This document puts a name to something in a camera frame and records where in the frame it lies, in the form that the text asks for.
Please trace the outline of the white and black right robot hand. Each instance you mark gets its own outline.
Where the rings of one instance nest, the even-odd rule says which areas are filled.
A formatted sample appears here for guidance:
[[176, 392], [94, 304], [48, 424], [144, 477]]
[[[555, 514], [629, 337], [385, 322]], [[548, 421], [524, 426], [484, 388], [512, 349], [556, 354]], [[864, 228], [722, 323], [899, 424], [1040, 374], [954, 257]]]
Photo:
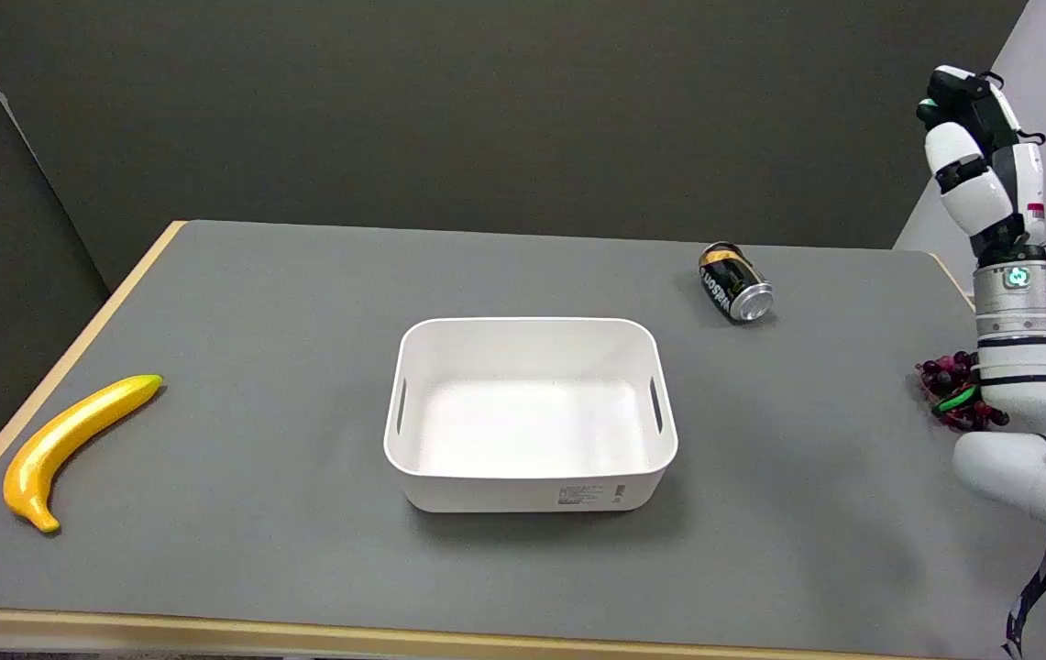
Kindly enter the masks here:
[[979, 266], [1046, 242], [1046, 135], [1022, 128], [1003, 86], [995, 72], [942, 64], [916, 109], [939, 200]]

